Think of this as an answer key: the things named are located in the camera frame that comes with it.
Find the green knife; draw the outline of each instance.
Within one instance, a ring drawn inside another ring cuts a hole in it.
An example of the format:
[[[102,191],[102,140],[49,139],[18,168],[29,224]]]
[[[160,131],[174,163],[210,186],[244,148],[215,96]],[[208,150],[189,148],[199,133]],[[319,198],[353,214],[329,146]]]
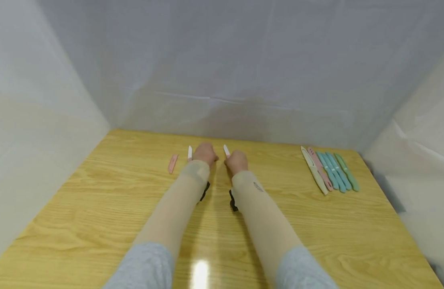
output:
[[[360,191],[360,186],[358,185],[357,180],[353,176],[352,173],[350,173],[349,168],[344,162],[344,159],[338,155],[337,153],[334,154],[336,156],[337,162],[341,165],[342,170],[347,175],[347,178],[349,179],[350,183],[352,184],[352,188],[354,191]]]

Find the wood grain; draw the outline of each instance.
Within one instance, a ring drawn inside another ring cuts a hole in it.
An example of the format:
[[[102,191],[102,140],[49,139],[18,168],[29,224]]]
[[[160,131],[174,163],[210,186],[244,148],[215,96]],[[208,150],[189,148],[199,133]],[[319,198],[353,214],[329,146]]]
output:
[[[329,149],[361,191],[325,197],[299,146],[114,130],[3,254],[0,289],[101,288],[186,164],[188,145],[204,140],[222,159],[223,144],[246,152],[250,170],[341,288],[441,288],[356,152]],[[267,288],[242,216],[231,212],[222,161],[210,183],[183,237],[174,288]]]

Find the white wall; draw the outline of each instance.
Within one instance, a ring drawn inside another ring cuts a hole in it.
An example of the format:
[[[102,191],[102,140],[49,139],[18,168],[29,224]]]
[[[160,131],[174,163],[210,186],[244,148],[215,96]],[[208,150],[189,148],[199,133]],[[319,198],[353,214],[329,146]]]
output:
[[[0,255],[109,130],[33,0],[0,0]]]
[[[444,59],[363,157],[444,282]]]
[[[362,151],[444,53],[444,0],[40,3],[133,130]]]

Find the beige arm sleeve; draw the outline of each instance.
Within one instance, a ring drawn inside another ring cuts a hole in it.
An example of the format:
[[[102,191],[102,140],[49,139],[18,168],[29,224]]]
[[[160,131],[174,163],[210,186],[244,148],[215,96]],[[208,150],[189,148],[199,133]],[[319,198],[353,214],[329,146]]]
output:
[[[169,250],[175,262],[183,232],[191,213],[203,195],[209,173],[209,165],[205,162],[189,162],[165,192],[133,244],[146,242],[162,244]]]
[[[302,243],[251,171],[237,173],[232,183],[235,205],[243,214],[265,275],[274,283],[283,255]]]

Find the hand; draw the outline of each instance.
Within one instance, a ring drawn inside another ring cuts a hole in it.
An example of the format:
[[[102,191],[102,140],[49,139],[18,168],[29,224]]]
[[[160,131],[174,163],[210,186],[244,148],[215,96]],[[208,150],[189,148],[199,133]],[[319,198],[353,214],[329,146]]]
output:
[[[225,160],[225,165],[230,169],[234,176],[240,171],[248,170],[248,158],[242,151],[235,150]]]
[[[219,157],[215,154],[212,143],[202,142],[196,148],[196,151],[193,154],[193,160],[203,161],[211,167],[215,161],[219,160]]]

